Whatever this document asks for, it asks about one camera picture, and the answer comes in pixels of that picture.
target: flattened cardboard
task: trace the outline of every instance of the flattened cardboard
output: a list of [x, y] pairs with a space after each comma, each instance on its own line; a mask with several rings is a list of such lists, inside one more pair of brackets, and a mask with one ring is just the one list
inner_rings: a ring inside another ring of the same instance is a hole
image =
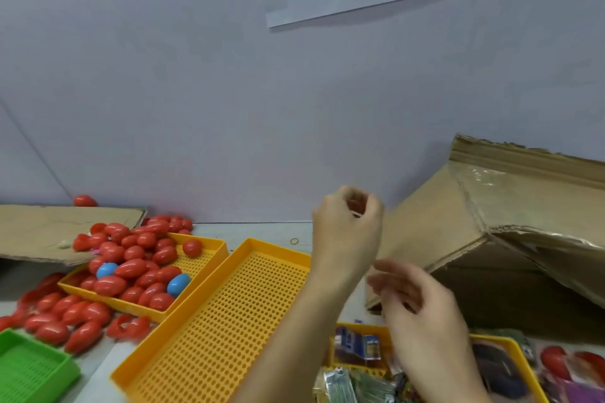
[[[605, 308], [603, 218], [605, 163], [458, 135], [448, 164], [385, 216], [378, 257], [436, 271], [461, 306], [474, 306], [463, 309], [467, 320], [482, 323], [473, 326], [551, 337], [590, 333], [603, 343], [605, 310], [567, 288]], [[521, 241], [541, 247], [532, 251]], [[501, 247], [490, 256], [489, 243], [491, 252]], [[507, 252], [515, 255], [503, 257]], [[366, 307], [378, 304], [367, 290]], [[573, 328], [555, 327], [556, 319]]]
[[[63, 263], [87, 262], [94, 255], [74, 252], [72, 241], [95, 223], [120, 223], [133, 228], [144, 209], [0, 205], [0, 257], [11, 260]], [[69, 247], [59, 246], [68, 243]]]

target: green plastic tray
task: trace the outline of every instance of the green plastic tray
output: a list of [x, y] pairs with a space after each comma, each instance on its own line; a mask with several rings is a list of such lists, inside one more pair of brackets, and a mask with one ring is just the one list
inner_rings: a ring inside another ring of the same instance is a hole
[[0, 333], [0, 402], [53, 403], [79, 376], [64, 352], [10, 328]]

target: blue plastic egg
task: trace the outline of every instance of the blue plastic egg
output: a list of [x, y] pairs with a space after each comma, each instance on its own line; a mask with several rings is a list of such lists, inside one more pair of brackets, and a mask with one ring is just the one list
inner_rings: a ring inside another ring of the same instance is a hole
[[103, 263], [97, 270], [97, 279], [105, 277], [106, 275], [112, 275], [116, 270], [116, 263]]
[[191, 282], [191, 277], [189, 277], [189, 274], [179, 274], [168, 283], [166, 292], [176, 298], [181, 294], [181, 292], [183, 292], [183, 290], [185, 290], [185, 287], [189, 285], [189, 282]]

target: white table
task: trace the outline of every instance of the white table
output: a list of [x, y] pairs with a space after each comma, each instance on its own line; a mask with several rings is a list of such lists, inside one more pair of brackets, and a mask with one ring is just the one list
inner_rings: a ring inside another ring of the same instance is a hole
[[[311, 223], [196, 224], [193, 234], [222, 239], [227, 242], [230, 251], [235, 250], [244, 239], [254, 237], [299, 252], [311, 253]], [[42, 277], [68, 269], [59, 264], [2, 260], [0, 262], [0, 315], [12, 313], [16, 308], [16, 300], [35, 286]], [[364, 308], [365, 300], [366, 289], [362, 282], [347, 301], [339, 320], [343, 322], [360, 320], [367, 324], [382, 325], [380, 316], [367, 314]], [[62, 403], [125, 402], [126, 399], [110, 382], [109, 376], [134, 347], [131, 343], [114, 344], [112, 340], [104, 337], [87, 354], [77, 359], [82, 378], [63, 397]]]

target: yellow plastic tray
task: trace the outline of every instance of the yellow plastic tray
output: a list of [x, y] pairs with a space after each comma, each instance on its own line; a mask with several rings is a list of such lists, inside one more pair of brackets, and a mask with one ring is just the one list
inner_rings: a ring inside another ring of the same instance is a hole
[[[381, 356], [385, 350], [392, 349], [391, 335], [389, 333], [389, 329], [387, 327], [381, 327], [376, 325], [364, 325], [359, 323], [338, 323], [337, 327], [346, 327], [356, 333], [360, 333], [362, 335], [374, 335], [377, 336], [380, 340], [381, 345]], [[523, 351], [521, 351], [521, 347], [518, 345], [517, 341], [514, 341], [511, 338], [503, 338], [500, 336], [490, 336], [490, 335], [471, 335], [471, 340], [473, 339], [486, 339], [487, 341], [492, 341], [496, 344], [502, 346], [505, 351], [510, 355], [512, 361], [517, 364], [519, 368], [519, 372], [525, 381], [529, 391], [532, 393], [535, 398], [536, 403], [549, 403], [548, 398], [546, 397], [538, 379], [536, 379], [535, 374], [529, 366]], [[338, 367], [345, 366], [347, 368], [357, 368], [368, 372], [374, 376], [384, 376], [386, 374], [385, 370], [375, 369], [375, 368], [366, 368], [362, 366], [351, 366], [348, 364], [340, 364], [337, 363], [334, 357], [334, 340], [333, 338], [330, 340], [330, 348], [329, 348], [329, 367]]]
[[[206, 279], [206, 277], [212, 273], [212, 271], [217, 269], [217, 267], [219, 267], [219, 265], [227, 259], [227, 256], [229, 256], [226, 242], [220, 239], [189, 236], [187, 234], [178, 234], [173, 232], [169, 232], [168, 236], [177, 242], [176, 249], [178, 252], [178, 258], [172, 264], [179, 267], [181, 271], [189, 274], [191, 277], [191, 282], [177, 297], [177, 299], [174, 300], [170, 308], [166, 309], [164, 312], [139, 306], [138, 304], [129, 303], [118, 298], [102, 297], [97, 295], [95, 292], [84, 290], [80, 287], [74, 287], [73, 285], [67, 285], [65, 283], [65, 281], [75, 273], [88, 269], [88, 264], [83, 264], [78, 269], [72, 271], [61, 279], [59, 286], [67, 293], [80, 295], [82, 298], [87, 300], [101, 301], [102, 303], [105, 303], [120, 312], [126, 312], [139, 317], [147, 315], [154, 322], [160, 323], [168, 315], [170, 315], [171, 312], [174, 312], [178, 305], [184, 302], [189, 294], [192, 293], [204, 281], [204, 279]], [[183, 253], [182, 245], [189, 239], [198, 239], [201, 241], [203, 251], [197, 258], [189, 258]]]
[[111, 379], [135, 403], [227, 401], [310, 267], [308, 254], [246, 239]]

